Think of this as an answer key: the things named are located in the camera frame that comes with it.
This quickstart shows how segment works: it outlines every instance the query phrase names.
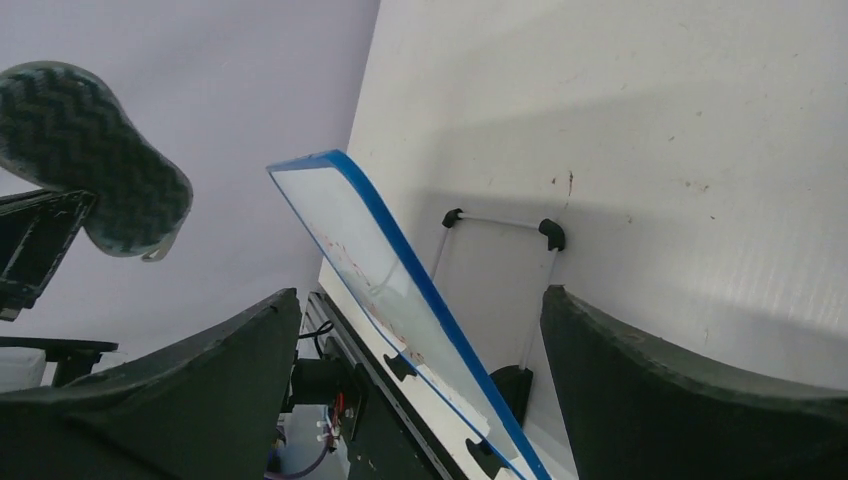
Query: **blue rim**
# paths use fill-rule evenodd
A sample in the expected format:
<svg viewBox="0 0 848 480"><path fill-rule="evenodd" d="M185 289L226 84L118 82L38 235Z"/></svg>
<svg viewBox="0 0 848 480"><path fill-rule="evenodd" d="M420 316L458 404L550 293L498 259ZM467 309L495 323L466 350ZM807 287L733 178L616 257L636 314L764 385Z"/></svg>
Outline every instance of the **blue rim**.
<svg viewBox="0 0 848 480"><path fill-rule="evenodd" d="M503 400L500 392L498 392L497 387L495 386L492 379L489 377L489 374L486 373L486 369L483 366L483 363L480 362L480 359L477 358L477 354L474 353L474 349L471 347L471 344L468 342L468 339L465 338L465 335L462 333L462 330L459 328L459 324L454 319L453 314L451 314L448 309L447 304L444 299L442 299L441 294L436 289L436 286L430 280L430 276L427 274L424 266L421 265L420 260L418 260L418 256L415 255L415 252L412 250L412 246L410 246L409 242L406 240L403 232L400 230L397 222L395 222L394 217L392 217L391 212L389 212L388 207L383 202L383 199L380 197L380 194L377 192L377 189L374 188L374 185L371 184L371 181L368 180L368 177L365 176L365 173L353 162L353 160L348 157L344 152L340 150L330 150L327 152L316 153L313 155L308 155L306 157L296 158L293 160L287 160L284 162L275 163L273 165L269 165L267 167L268 174L271 175L274 172L282 172L282 171L291 171L291 170L312 170L312 169L320 169L320 168L333 168L337 170L342 176L347 179L347 181L351 184L353 189L359 194L362 198L363 203L368 208L368 211L371 212L371 215L374 217L374 220L377 222L377 225L380 227L380 230L383 232L383 235L388 240L389 244L395 251L398 259L401 264L406 268L409 276L412 278L412 281L415 282L415 285L418 287L421 295L424 297L424 300L427 302L427 305L430 307L430 310L433 312L435 317L439 320L439 324L442 327L442 330L447 335L450 342L453 344L456 351L459 353L460 357L465 361L466 366L471 371L471 375L477 380L478 385L483 390L484 395L491 403L492 407L495 409L495 413L498 415L498 420L500 420L507 433L509 433L512 441L515 443L516 448L518 448L519 453L524 456L524 459L527 461L527 464L530 468L530 471L533 472L537 478L540 480L550 480L550 475L545 471L545 467L542 465L542 461L539 459L536 452L533 450L533 447L530 445L530 442L527 440L524 432L521 430L521 426L515 420L515 417L512 414L512 411L507 406L506 402ZM291 201L289 200L286 193L277 185L277 188L282 193L283 197L288 202L289 206L292 207L292 210L297 215L298 219L303 223L304 227L306 227L306 222L303 221L303 218L300 216L300 213L297 209L294 208ZM312 236L312 240L318 245L321 251L325 254L323 246L320 242ZM330 266L336 270L335 265L332 262L328 262ZM381 337L391 345L391 347L397 351L397 347L389 341L388 338L383 335L380 329L375 328ZM406 356L401 355L401 358L410 363L412 368L415 368L414 365L409 362L409 359ZM439 397L476 433L480 438L485 439L485 436L482 435L471 422L467 420L454 405L442 395L442 393L435 388L435 386L424 376L421 375L421 378L436 392ZM503 458L497 448L492 447L492 450L504 461L506 465L510 465L510 462ZM523 475L515 469L512 469L516 475L524 479Z"/></svg>

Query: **white wall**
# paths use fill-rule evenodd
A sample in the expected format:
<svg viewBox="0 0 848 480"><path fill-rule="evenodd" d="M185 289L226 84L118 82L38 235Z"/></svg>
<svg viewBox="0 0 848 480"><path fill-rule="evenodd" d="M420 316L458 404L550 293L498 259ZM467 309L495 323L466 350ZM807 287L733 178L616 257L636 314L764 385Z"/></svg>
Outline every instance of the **white wall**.
<svg viewBox="0 0 848 480"><path fill-rule="evenodd" d="M54 59L93 71L195 191L165 261L110 258L80 234L36 307L0 335L119 342L109 364L279 288L312 288L319 253L264 167L346 146L377 4L0 2L0 69ZM0 172L0 195L30 189Z"/></svg>

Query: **patterned handle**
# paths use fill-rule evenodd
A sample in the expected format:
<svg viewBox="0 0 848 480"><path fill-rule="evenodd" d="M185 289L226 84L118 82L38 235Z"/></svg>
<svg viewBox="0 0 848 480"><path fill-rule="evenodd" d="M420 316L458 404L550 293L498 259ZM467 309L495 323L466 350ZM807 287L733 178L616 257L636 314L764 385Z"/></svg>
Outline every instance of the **patterned handle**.
<svg viewBox="0 0 848 480"><path fill-rule="evenodd" d="M104 253L155 259L191 208L191 182L135 129L94 74L59 62L0 73L0 167L97 202L83 227Z"/></svg>

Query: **white table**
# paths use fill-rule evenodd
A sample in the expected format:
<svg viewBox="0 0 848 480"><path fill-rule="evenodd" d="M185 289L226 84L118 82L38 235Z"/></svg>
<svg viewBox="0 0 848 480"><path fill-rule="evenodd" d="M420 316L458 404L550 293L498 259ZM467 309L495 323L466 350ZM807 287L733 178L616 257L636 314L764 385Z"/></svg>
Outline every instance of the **white table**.
<svg viewBox="0 0 848 480"><path fill-rule="evenodd" d="M848 387L846 24L839 0L384 1L348 152L425 265L451 208L551 217L569 240L555 283L600 309ZM490 370L538 322L540 242L469 224L446 247L437 285ZM391 353L326 265L320 283ZM576 478L540 339L530 367L525 432ZM484 478L447 407L400 388Z"/></svg>

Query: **table surface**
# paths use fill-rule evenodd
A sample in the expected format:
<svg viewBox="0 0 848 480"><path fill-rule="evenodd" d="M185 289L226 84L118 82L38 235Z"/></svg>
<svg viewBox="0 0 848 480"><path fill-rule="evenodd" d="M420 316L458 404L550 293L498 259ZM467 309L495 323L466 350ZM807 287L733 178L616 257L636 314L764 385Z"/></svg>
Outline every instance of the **table surface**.
<svg viewBox="0 0 848 480"><path fill-rule="evenodd" d="M348 148L425 265L445 212L559 221L553 282L699 354L848 387L848 4L383 2ZM516 363L538 234L461 225L436 284L486 367ZM327 265L378 358L391 348ZM576 478L542 342L525 432ZM401 390L485 478L426 385Z"/></svg>

